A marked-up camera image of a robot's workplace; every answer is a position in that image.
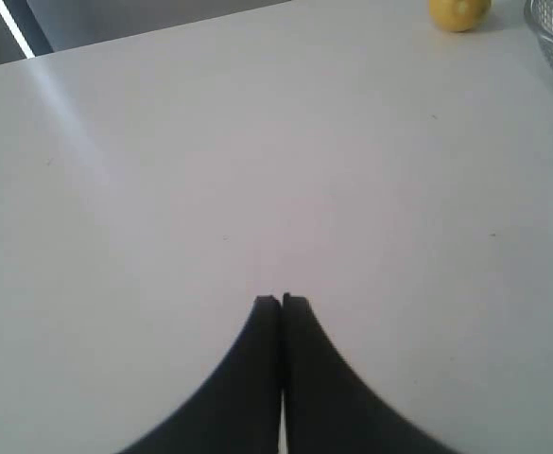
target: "white tabletop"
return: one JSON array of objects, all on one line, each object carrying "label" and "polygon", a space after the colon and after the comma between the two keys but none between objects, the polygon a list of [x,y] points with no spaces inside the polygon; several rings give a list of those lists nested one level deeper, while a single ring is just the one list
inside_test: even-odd
[{"label": "white tabletop", "polygon": [[0,66],[0,453],[124,447],[286,290],[447,444],[553,453],[553,75],[521,9],[450,35],[298,0]]}]

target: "yellow lemon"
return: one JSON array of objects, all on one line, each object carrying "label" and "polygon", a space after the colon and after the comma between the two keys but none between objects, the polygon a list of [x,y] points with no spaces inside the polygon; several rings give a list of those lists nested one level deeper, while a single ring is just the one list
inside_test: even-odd
[{"label": "yellow lemon", "polygon": [[491,0],[429,0],[429,14],[446,31],[474,28],[490,8]]}]

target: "table surface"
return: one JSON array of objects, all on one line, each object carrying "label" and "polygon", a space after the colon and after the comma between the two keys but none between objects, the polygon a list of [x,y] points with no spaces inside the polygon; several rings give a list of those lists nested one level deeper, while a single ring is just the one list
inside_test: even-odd
[{"label": "table surface", "polygon": [[128,445],[286,290],[447,444],[553,453],[553,74],[521,2],[452,35],[298,0],[0,66],[0,453]]}]

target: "white table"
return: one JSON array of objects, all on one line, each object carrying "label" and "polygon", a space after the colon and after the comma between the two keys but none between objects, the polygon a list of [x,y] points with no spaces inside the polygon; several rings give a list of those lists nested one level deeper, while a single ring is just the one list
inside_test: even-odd
[{"label": "white table", "polygon": [[124,447],[285,290],[447,444],[553,453],[553,75],[495,3],[449,35],[298,0],[0,66],[0,453]]}]

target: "lemon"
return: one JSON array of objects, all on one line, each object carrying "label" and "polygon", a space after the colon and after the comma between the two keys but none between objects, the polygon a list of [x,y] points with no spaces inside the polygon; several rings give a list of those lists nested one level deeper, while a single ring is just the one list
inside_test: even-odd
[{"label": "lemon", "polygon": [[429,14],[446,31],[474,28],[490,8],[491,0],[429,0]]}]

